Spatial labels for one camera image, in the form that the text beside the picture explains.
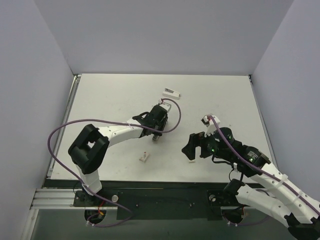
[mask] black cable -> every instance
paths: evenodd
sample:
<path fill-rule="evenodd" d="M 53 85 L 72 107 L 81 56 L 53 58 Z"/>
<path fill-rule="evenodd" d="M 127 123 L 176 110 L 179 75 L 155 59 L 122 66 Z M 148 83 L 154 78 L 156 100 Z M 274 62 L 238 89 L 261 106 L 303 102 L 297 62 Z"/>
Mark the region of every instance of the black cable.
<path fill-rule="evenodd" d="M 76 181 L 76 183 L 73 185 L 72 191 L 73 191 L 74 194 L 76 194 L 76 193 L 75 193 L 75 188 L 76 188 L 76 186 L 77 186 L 78 184 L 80 184 L 80 183 L 81 183 L 80 181 Z"/>
<path fill-rule="evenodd" d="M 228 165 L 231 166 L 231 163 L 230 163 L 230 162 L 227 162 L 227 161 L 215 161 L 215 160 L 213 159 L 212 162 L 213 162 L 214 164 L 228 164 Z"/>
<path fill-rule="evenodd" d="M 231 173 L 234 171 L 234 169 L 232 169 L 230 172 L 229 172 L 229 180 L 230 180 L 230 182 L 231 182 L 231 177 L 230 177 L 230 175 L 231 175 Z"/>
<path fill-rule="evenodd" d="M 221 214 L 216 214 L 214 212 L 214 209 L 213 209 L 213 206 L 212 206 L 212 201 L 210 201 L 210 209 L 211 211 L 218 217 L 224 217 L 224 215 L 221 215 Z M 225 213 L 231 213 L 231 212 L 235 212 L 236 214 L 239 214 L 240 216 L 242 215 L 241 213 L 237 212 L 239 209 L 242 209 L 244 207 L 247 207 L 248 205 L 245 205 L 245 204 L 241 204 L 240 206 L 236 207 L 235 209 L 230 209 L 230 210 L 223 210 Z"/>
<path fill-rule="evenodd" d="M 244 173 L 241 173 L 241 177 L 240 177 L 240 181 L 242 182 L 242 180 L 244 179 Z"/>

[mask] red wire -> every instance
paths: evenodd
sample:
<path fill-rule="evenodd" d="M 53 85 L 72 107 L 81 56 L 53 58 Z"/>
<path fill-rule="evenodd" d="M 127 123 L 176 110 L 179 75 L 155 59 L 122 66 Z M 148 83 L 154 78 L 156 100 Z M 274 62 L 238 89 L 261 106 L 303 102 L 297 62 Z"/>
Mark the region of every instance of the red wire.
<path fill-rule="evenodd" d="M 98 206 L 98 213 L 101 214 L 102 212 L 100 211 L 100 208 L 102 205 L 105 204 L 105 201 L 102 201 L 102 203 Z"/>

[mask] small white object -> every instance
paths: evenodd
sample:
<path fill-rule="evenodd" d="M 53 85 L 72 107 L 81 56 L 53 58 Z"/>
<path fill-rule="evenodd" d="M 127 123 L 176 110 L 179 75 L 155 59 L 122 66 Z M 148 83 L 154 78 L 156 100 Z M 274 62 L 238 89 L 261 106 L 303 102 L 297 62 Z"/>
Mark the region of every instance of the small white object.
<path fill-rule="evenodd" d="M 213 117 L 218 126 L 220 125 L 220 120 L 217 116 L 213 115 L 212 113 L 205 115 L 202 120 L 204 122 L 204 125 L 207 127 L 205 136 L 210 136 L 214 134 L 214 132 L 217 130 L 214 122 L 209 119 L 209 116 Z"/>
<path fill-rule="evenodd" d="M 162 95 L 168 98 L 176 99 L 176 100 L 179 100 L 181 96 L 179 92 L 167 87 L 164 89 Z"/>
<path fill-rule="evenodd" d="M 277 185 L 274 186 L 274 188 L 275 188 L 275 189 L 280 188 L 280 187 L 282 186 L 282 184 L 284 184 L 284 182 L 287 181 L 287 180 L 288 180 L 288 175 L 282 174 L 282 175 L 281 175 L 281 180 L 278 182 Z"/>
<path fill-rule="evenodd" d="M 126 121 L 126 123 L 128 124 L 128 126 L 134 130 L 134 127 L 130 125 L 130 122 Z"/>
<path fill-rule="evenodd" d="M 294 204 L 295 201 L 297 201 L 303 193 L 304 192 L 300 189 L 300 191 L 298 192 L 298 195 L 295 197 L 295 199 L 292 200 L 292 204 Z"/>
<path fill-rule="evenodd" d="M 143 156 L 139 158 L 139 160 L 143 163 L 145 163 L 149 157 L 149 153 L 147 153 L 146 151 L 143 153 Z"/>
<path fill-rule="evenodd" d="M 238 163 L 234 162 L 234 163 L 233 163 L 233 170 L 234 170 L 236 173 L 239 172 L 238 169 L 237 169 L 237 167 L 238 167 Z"/>

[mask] tabletop surface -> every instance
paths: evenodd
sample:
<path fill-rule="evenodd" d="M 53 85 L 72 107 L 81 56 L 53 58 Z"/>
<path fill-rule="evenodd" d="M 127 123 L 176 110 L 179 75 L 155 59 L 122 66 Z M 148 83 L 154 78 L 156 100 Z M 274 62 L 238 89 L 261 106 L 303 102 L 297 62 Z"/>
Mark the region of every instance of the tabletop surface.
<path fill-rule="evenodd" d="M 247 76 L 219 75 L 150 75 L 150 74 L 82 74 L 68 121 L 102 119 L 125 122 L 140 113 L 150 111 L 163 98 L 165 88 L 181 94 L 176 100 L 182 111 L 178 128 L 164 134 L 158 142 L 151 136 L 130 139 L 108 148 L 98 169 L 102 181 L 153 182 L 212 182 L 227 183 L 231 167 L 214 164 L 211 157 L 199 158 L 197 148 L 194 163 L 181 152 L 189 135 L 206 131 L 200 121 L 206 114 L 214 114 L 220 127 L 231 128 L 236 140 L 253 146 L 271 159 L 270 150 L 260 119 L 254 94 Z M 178 121 L 173 104 L 165 130 Z M 90 122 L 66 127 L 57 157 L 78 173 L 68 148 L 83 127 Z M 92 122 L 95 127 L 106 124 Z M 144 152 L 150 154 L 145 163 L 139 161 Z M 232 178 L 239 178 L 236 172 Z M 54 164 L 51 179 L 73 180 L 73 175 L 58 163 Z"/>

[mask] cable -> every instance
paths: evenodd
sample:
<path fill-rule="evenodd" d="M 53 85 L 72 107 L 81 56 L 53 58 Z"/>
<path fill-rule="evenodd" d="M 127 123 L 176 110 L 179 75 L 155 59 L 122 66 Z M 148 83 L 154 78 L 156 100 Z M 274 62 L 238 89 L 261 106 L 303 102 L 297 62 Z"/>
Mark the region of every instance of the cable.
<path fill-rule="evenodd" d="M 265 194 L 267 194 L 270 197 L 270 194 L 268 193 L 268 191 L 263 190 L 263 189 L 256 189 L 257 192 L 263 192 Z"/>
<path fill-rule="evenodd" d="M 230 182 L 231 182 L 231 177 L 230 177 L 230 175 L 231 175 L 231 173 L 234 171 L 234 169 L 232 169 L 230 172 L 229 172 L 229 180 L 230 180 Z"/>
<path fill-rule="evenodd" d="M 262 220 L 260 221 L 257 221 L 257 222 L 252 222 L 252 223 L 239 223 L 239 224 L 236 224 L 236 223 L 233 223 L 231 221 L 229 221 L 225 216 L 223 216 L 223 218 L 228 221 L 231 225 L 233 226 L 239 226 L 239 227 L 248 227 L 248 226 L 255 226 L 255 225 L 259 225 L 259 224 L 263 224 L 265 221 L 267 221 L 268 219 L 270 219 L 271 217 L 270 216 L 266 216 L 265 218 L 263 218 Z"/>
<path fill-rule="evenodd" d="M 79 183 L 80 183 L 79 181 L 76 181 L 76 183 L 73 185 L 72 191 L 73 191 L 74 194 L 76 194 L 75 188 Z"/>
<path fill-rule="evenodd" d="M 130 126 L 132 126 L 132 127 L 139 127 L 139 128 L 148 129 L 148 130 L 152 130 L 153 132 L 161 133 L 161 134 L 170 133 L 170 132 L 172 132 L 173 130 L 175 130 L 175 129 L 178 127 L 178 125 L 180 124 L 180 121 L 181 121 L 181 116 L 182 116 L 182 114 L 181 114 L 180 106 L 179 106 L 174 100 L 172 100 L 172 99 L 170 99 L 170 98 L 162 98 L 161 100 L 162 100 L 162 101 L 164 101 L 164 100 L 171 101 L 171 102 L 173 102 L 173 103 L 176 105 L 176 107 L 178 108 L 178 111 L 179 111 L 179 119 L 178 119 L 177 124 L 176 124 L 172 129 L 167 130 L 167 131 L 159 131 L 159 130 L 152 129 L 152 128 L 147 127 L 147 126 L 138 125 L 138 124 L 131 124 L 131 123 L 130 123 Z M 52 148 L 51 148 L 51 139 L 52 139 L 52 136 L 53 136 L 58 130 L 60 130 L 60 129 L 68 126 L 68 125 L 76 124 L 76 123 L 82 123 L 82 122 L 97 122 L 97 123 L 114 124 L 114 125 L 120 125 L 120 126 L 129 126 L 129 124 L 128 124 L 127 122 L 106 121 L 106 120 L 100 120 L 100 119 L 79 119 L 79 120 L 74 120 L 74 121 L 66 122 L 66 123 L 62 124 L 61 126 L 57 127 L 56 129 L 54 129 L 54 130 L 49 134 L 49 137 L 48 137 L 48 140 L 47 140 L 48 151 L 49 151 L 50 155 L 53 157 L 53 159 L 54 159 L 58 164 L 60 164 L 63 168 L 65 168 L 69 173 L 71 173 L 73 176 L 75 176 L 75 177 L 81 182 L 82 186 L 83 186 L 89 193 L 91 193 L 92 195 L 96 196 L 97 198 L 99 198 L 99 199 L 101 199 L 101 200 L 103 200 L 103 201 L 105 201 L 105 202 L 107 202 L 107 203 L 110 203 L 110 204 L 113 204 L 113 205 L 115 205 L 115 206 L 117 206 L 117 207 L 119 207 L 119 208 L 122 208 L 122 209 L 126 210 L 127 212 L 129 212 L 129 213 L 131 214 L 131 216 L 129 216 L 129 217 L 127 217 L 127 218 L 125 218 L 125 219 L 123 219 L 123 220 L 121 220 L 121 221 L 119 221 L 119 222 L 116 222 L 116 223 L 112 223 L 112 224 L 108 224 L 108 225 L 97 225 L 97 224 L 93 224 L 93 226 L 94 226 L 94 227 L 99 227 L 99 228 L 106 228 L 106 227 L 113 227 L 113 226 L 120 225 L 120 224 L 128 221 L 129 219 L 131 219 L 132 216 L 134 215 L 134 213 L 133 213 L 130 209 L 126 208 L 125 206 L 123 206 L 123 205 L 121 205 L 121 204 L 119 204 L 119 203 L 113 202 L 113 201 L 111 201 L 111 200 L 109 200 L 109 199 L 107 199 L 107 198 L 105 198 L 105 197 L 103 197 L 103 196 L 100 196 L 100 195 L 96 194 L 95 192 L 93 192 L 90 188 L 88 188 L 88 187 L 85 185 L 85 183 L 84 183 L 84 181 L 81 179 L 81 177 L 79 177 L 79 176 L 78 176 L 74 171 L 72 171 L 69 167 L 67 167 L 66 165 L 64 165 L 64 164 L 55 156 L 55 154 L 54 154 L 54 152 L 53 152 L 53 150 L 52 150 Z"/>
<path fill-rule="evenodd" d="M 212 162 L 213 162 L 214 164 L 228 164 L 228 165 L 231 166 L 231 163 L 230 163 L 230 162 L 227 162 L 227 161 L 215 161 L 215 160 L 213 159 Z"/>
<path fill-rule="evenodd" d="M 212 116 L 208 116 L 208 118 L 210 120 L 213 121 L 213 124 L 216 128 L 216 130 L 218 131 L 219 135 L 221 136 L 222 140 L 225 142 L 225 144 L 229 147 L 229 149 L 240 159 L 241 162 L 243 162 L 244 164 L 246 164 L 247 166 L 249 166 L 250 168 L 256 170 L 258 173 L 263 173 L 265 175 L 267 175 L 268 177 L 280 182 L 281 180 L 279 178 L 277 178 L 276 176 L 273 176 L 272 174 L 256 167 L 255 165 L 251 164 L 250 162 L 246 161 L 242 156 L 240 156 L 240 154 L 231 146 L 231 144 L 228 142 L 228 140 L 226 139 L 225 135 L 223 134 L 223 132 L 221 131 L 221 129 L 219 128 L 216 120 L 212 117 Z M 294 193 L 294 195 L 299 196 L 299 193 L 294 190 L 289 184 L 287 184 L 286 182 L 283 182 L 283 185 L 286 186 L 291 192 Z M 311 208 L 316 214 L 318 214 L 318 216 L 320 216 L 320 211 L 318 211 L 314 206 L 312 206 L 307 200 L 305 200 L 301 195 L 299 196 L 299 198 L 309 207 Z"/>
<path fill-rule="evenodd" d="M 239 209 L 243 209 L 244 207 L 247 207 L 247 205 L 242 204 L 241 206 L 238 206 L 237 208 L 232 209 L 232 210 L 229 210 L 229 211 L 231 211 L 231 212 L 237 211 L 237 210 L 239 210 Z"/>
<path fill-rule="evenodd" d="M 240 181 L 242 182 L 242 180 L 244 179 L 244 173 L 241 173 L 241 177 L 240 177 Z"/>
<path fill-rule="evenodd" d="M 105 215 L 103 212 L 100 211 L 100 208 L 103 206 L 103 204 L 105 204 L 105 201 L 102 201 L 101 204 L 98 206 L 98 213 L 102 216 Z"/>

